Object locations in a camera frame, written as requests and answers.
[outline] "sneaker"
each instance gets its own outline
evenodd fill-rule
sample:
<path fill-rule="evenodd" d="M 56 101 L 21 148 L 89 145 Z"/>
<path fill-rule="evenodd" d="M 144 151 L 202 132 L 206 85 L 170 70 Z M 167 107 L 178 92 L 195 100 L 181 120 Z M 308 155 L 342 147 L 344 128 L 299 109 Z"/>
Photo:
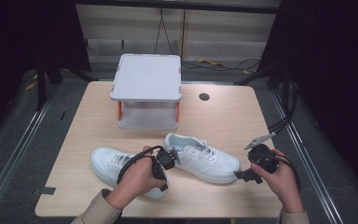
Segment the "sneaker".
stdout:
<path fill-rule="evenodd" d="M 169 133 L 164 146 L 177 151 L 180 164 L 176 163 L 175 167 L 200 179 L 214 184 L 228 184 L 238 179 L 234 175 L 241 169 L 237 158 L 208 146 L 204 140 Z"/>
<path fill-rule="evenodd" d="M 110 147 L 98 147 L 92 152 L 91 166 L 94 173 L 107 185 L 117 186 L 117 178 L 123 166 L 135 154 L 121 152 Z M 149 198 L 161 198 L 167 190 L 151 189 L 145 194 Z"/>

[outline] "sleeve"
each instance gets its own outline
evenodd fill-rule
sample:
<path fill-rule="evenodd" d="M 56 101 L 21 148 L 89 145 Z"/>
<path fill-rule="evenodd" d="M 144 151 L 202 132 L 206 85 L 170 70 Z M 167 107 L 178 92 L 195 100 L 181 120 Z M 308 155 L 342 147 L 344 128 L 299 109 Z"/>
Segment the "sleeve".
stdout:
<path fill-rule="evenodd" d="M 78 216 L 72 224 L 112 224 L 120 218 L 122 211 L 114 208 L 105 199 L 109 192 L 109 189 L 102 189 L 91 201 L 86 211 Z"/>
<path fill-rule="evenodd" d="M 310 221 L 307 212 L 293 214 L 281 211 L 278 224 L 310 224 Z"/>

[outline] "wooden table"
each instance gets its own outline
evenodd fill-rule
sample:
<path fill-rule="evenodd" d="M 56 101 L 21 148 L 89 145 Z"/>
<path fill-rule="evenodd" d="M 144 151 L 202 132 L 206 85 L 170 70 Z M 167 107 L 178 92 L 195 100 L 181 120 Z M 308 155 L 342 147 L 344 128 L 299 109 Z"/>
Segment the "wooden table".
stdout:
<path fill-rule="evenodd" d="M 244 147 L 268 134 L 261 109 L 250 87 L 182 84 L 179 127 L 175 131 L 124 130 L 117 126 L 117 103 L 109 96 L 112 82 L 91 82 L 51 170 L 35 212 L 41 217 L 76 217 L 103 188 L 90 156 L 96 147 L 138 153 L 145 145 L 161 145 L 169 132 L 207 140 L 210 146 L 237 157 L 242 170 L 250 162 Z M 201 93 L 210 95 L 208 101 Z M 266 145 L 273 147 L 268 140 Z M 266 182 L 237 180 L 214 185 L 173 168 L 167 171 L 168 192 L 161 199 L 140 196 L 123 217 L 276 217 L 281 204 Z"/>

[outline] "white storage box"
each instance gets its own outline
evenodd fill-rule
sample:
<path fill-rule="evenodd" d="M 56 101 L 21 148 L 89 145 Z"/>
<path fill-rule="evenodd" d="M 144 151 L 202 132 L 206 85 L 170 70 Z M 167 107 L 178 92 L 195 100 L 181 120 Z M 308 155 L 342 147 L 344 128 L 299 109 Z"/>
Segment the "white storage box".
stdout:
<path fill-rule="evenodd" d="M 180 57 L 122 55 L 110 97 L 118 103 L 121 128 L 176 129 L 182 97 Z"/>

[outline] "person's left hand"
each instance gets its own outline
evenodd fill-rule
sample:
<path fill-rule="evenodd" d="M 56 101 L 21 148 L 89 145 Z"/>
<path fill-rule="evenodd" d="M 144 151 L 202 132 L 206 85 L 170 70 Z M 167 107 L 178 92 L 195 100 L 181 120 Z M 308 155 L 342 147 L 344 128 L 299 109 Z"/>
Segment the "person's left hand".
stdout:
<path fill-rule="evenodd" d="M 145 194 L 153 188 L 161 188 L 165 183 L 165 180 L 153 177 L 152 160 L 144 157 L 128 168 L 120 183 L 109 193 L 106 200 L 116 209 L 122 210 L 138 195 Z"/>

